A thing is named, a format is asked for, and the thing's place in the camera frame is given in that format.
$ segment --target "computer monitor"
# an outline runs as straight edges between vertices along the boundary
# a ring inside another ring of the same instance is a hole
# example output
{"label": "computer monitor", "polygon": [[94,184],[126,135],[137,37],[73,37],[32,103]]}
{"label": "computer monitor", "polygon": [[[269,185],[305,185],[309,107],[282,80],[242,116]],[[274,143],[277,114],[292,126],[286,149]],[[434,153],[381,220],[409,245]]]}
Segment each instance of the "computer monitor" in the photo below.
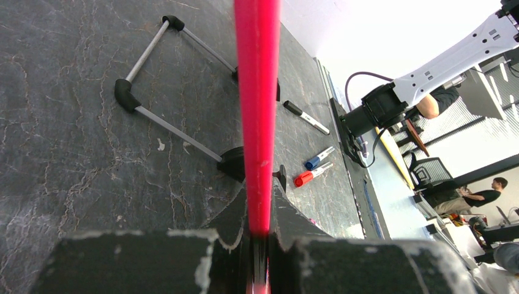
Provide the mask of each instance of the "computer monitor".
{"label": "computer monitor", "polygon": [[474,66],[465,75],[467,79],[458,85],[457,90],[467,110],[473,115],[505,119],[506,115],[499,100],[481,68]]}

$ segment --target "person's arm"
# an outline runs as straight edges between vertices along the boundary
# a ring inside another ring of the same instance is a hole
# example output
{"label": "person's arm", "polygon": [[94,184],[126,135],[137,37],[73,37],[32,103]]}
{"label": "person's arm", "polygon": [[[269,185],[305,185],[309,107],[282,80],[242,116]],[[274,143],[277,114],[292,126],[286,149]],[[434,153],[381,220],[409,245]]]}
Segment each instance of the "person's arm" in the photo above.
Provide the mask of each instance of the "person's arm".
{"label": "person's arm", "polygon": [[485,197],[481,196],[481,195],[473,195],[471,194],[471,192],[465,192],[463,190],[461,190],[461,196],[463,197],[467,197],[467,198],[470,198],[470,199],[473,199],[473,200],[485,200]]}
{"label": "person's arm", "polygon": [[472,195],[472,194],[468,194],[468,193],[466,195],[464,195],[464,197],[474,199],[474,200],[479,200],[479,201],[485,200],[485,197],[483,197],[481,195]]}
{"label": "person's arm", "polygon": [[427,119],[437,118],[439,116],[438,101],[427,94],[417,105],[420,114]]}

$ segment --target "red marker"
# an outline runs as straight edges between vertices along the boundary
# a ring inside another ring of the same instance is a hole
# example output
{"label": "red marker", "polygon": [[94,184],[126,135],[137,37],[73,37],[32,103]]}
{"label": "red marker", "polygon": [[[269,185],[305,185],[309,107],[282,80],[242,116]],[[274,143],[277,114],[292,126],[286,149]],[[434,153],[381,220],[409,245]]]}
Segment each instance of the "red marker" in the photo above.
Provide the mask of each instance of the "red marker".
{"label": "red marker", "polygon": [[326,162],[325,164],[323,164],[322,167],[318,167],[312,171],[305,171],[294,180],[294,184],[296,185],[296,187],[299,188],[304,184],[308,183],[309,181],[313,180],[314,178],[317,178],[318,176],[322,175],[328,168],[331,168],[333,166],[333,163]]}

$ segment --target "office chair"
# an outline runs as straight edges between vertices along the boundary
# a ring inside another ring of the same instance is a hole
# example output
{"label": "office chair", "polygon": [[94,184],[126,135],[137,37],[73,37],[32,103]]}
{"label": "office chair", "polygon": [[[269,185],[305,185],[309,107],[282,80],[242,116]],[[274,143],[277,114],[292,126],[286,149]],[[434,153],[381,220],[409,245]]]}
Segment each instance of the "office chair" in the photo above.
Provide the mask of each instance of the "office chair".
{"label": "office chair", "polygon": [[413,180],[414,190],[428,189],[452,179],[440,158],[431,157],[417,160],[414,153],[411,153],[409,173]]}

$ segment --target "marker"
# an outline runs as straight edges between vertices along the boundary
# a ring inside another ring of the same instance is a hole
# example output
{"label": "marker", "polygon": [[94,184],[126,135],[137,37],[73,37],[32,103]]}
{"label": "marker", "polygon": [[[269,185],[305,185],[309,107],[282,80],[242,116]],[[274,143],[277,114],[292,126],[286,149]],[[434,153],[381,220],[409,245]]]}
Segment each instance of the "marker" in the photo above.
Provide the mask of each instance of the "marker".
{"label": "marker", "polygon": [[326,156],[328,156],[334,150],[335,150],[335,147],[333,147],[333,146],[328,147],[326,150],[324,150],[323,152],[317,154],[314,158],[312,158],[309,161],[307,161],[305,163],[305,167],[307,168],[307,170],[314,170],[319,165],[321,160],[325,159]]}
{"label": "marker", "polygon": [[330,130],[329,129],[327,129],[325,126],[320,124],[314,118],[309,116],[308,113],[306,113],[306,112],[302,111],[301,109],[299,109],[299,107],[295,106],[292,102],[287,100],[287,101],[285,101],[283,103],[283,106],[286,109],[288,109],[291,113],[294,113],[295,115],[297,115],[297,116],[301,117],[302,119],[304,119],[307,123],[313,125],[316,129],[320,130],[324,135],[329,135],[330,134]]}
{"label": "marker", "polygon": [[318,167],[312,171],[305,171],[294,180],[294,184],[299,188],[314,178],[317,178],[319,175],[322,175],[328,168],[331,168],[332,166],[334,166],[333,163],[326,162],[322,167]]}

